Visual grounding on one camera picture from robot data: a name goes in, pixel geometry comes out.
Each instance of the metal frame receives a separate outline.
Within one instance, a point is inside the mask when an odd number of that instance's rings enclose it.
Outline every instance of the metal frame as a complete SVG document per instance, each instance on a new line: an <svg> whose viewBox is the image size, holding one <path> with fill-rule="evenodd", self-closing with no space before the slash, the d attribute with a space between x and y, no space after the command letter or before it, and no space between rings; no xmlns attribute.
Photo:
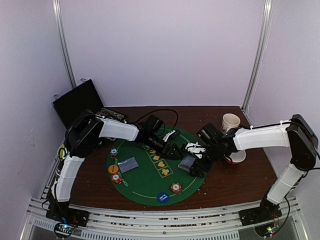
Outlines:
<svg viewBox="0 0 320 240"><path fill-rule="evenodd" d="M31 199L23 219L20 240L29 240L34 226L53 230L56 222L46 218L46 211L42 208L44 201L44 199ZM290 198L289 203L290 215L294 220L292 227L296 229L300 240L308 240L304 229L305 221L296 198ZM72 236L85 240L239 240L238 231L253 228L254 225L242 226L238 212L257 207L259 204L260 201L255 201L223 207L176 211L127 211L71 205L72 208L89 212L87 227L77 228ZM287 202L283 201L280 208L283 213L280 219L283 221L288 213Z"/></svg>
<svg viewBox="0 0 320 240"><path fill-rule="evenodd" d="M265 0L264 2L264 11L262 16L262 23L261 23L261 30L260 30L260 37L258 42L258 48L256 50L253 69L251 72L250 82L244 97L242 109L245 113L248 112L250 102L255 93L255 87L258 82L259 73L260 73L260 65L262 56L266 47L266 41L268 38L268 33L270 29L270 20L271 20L271 12L272 12L273 0Z"/></svg>
<svg viewBox="0 0 320 240"><path fill-rule="evenodd" d="M68 52L68 48L67 48L65 30L64 30L61 9L60 9L60 0L53 0L53 12L54 12L54 18L56 21L56 26L57 26L58 32L59 32L59 38L60 38L60 44L61 44L61 48L62 48L64 65L65 65L65 68L66 68L66 71L68 74L68 78L69 78L71 87L72 87L72 89L74 89L77 85L76 85L75 76L74 76L74 72L72 70L69 52Z"/></svg>

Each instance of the metal platform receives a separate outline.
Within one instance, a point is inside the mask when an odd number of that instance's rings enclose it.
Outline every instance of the metal platform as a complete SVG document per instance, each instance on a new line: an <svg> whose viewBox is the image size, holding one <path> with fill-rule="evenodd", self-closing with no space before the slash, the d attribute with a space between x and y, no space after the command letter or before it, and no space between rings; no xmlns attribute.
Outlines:
<svg viewBox="0 0 320 240"><path fill-rule="evenodd" d="M57 222L46 218L49 186L48 178L42 196L32 198L24 216L20 240L56 240L53 233ZM71 208L89 212L86 227L78 227L68 239L83 240L260 240L255 227L266 224L242 226L238 212L259 206L260 201L214 208L176 211L126 211L70 205ZM289 199L291 211L288 221L274 240L308 240L305 219L295 197ZM288 204L280 204L280 225L288 214Z"/></svg>

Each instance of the blue poker chip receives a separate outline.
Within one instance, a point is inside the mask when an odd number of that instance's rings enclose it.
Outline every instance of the blue poker chip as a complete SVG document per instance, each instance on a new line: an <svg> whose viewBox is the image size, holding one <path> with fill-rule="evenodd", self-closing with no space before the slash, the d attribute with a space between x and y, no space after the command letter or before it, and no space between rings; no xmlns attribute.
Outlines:
<svg viewBox="0 0 320 240"><path fill-rule="evenodd" d="M165 192L161 192L158 194L157 200L161 204L166 204L167 202L169 202L170 196L169 196L169 194L167 194Z"/></svg>

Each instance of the orange poker chip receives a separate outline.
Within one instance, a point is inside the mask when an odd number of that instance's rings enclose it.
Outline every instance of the orange poker chip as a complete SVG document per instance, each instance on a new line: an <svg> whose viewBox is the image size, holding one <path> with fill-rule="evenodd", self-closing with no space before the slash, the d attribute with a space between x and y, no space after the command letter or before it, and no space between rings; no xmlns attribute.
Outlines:
<svg viewBox="0 0 320 240"><path fill-rule="evenodd" d="M175 194L179 194L182 191L182 187L179 183L173 183L171 185L171 191L174 192Z"/></svg>
<svg viewBox="0 0 320 240"><path fill-rule="evenodd" d="M119 174L113 174L113 175L111 176L111 180L112 180L112 182L115 183L115 184L121 184L121 183L122 183L122 176L119 175Z"/></svg>
<svg viewBox="0 0 320 240"><path fill-rule="evenodd" d="M111 165L108 168L109 173L116 174L119 171L119 167L117 165Z"/></svg>

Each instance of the white wall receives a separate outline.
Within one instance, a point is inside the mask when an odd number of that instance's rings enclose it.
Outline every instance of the white wall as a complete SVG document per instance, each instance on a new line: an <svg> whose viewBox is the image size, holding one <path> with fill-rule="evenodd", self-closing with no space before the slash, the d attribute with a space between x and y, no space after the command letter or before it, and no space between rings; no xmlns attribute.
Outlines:
<svg viewBox="0 0 320 240"><path fill-rule="evenodd" d="M61 0L75 79L108 106L241 105L264 0Z"/></svg>
<svg viewBox="0 0 320 240"><path fill-rule="evenodd" d="M0 239L16 240L64 127L51 106L70 89L51 0L0 1Z"/></svg>
<svg viewBox="0 0 320 240"><path fill-rule="evenodd" d="M253 124L275 123L300 113L320 137L319 10L320 1L275 1L262 71L248 113ZM265 151L279 175L291 159L290 150ZM295 194L311 239L320 239L320 172L311 171Z"/></svg>

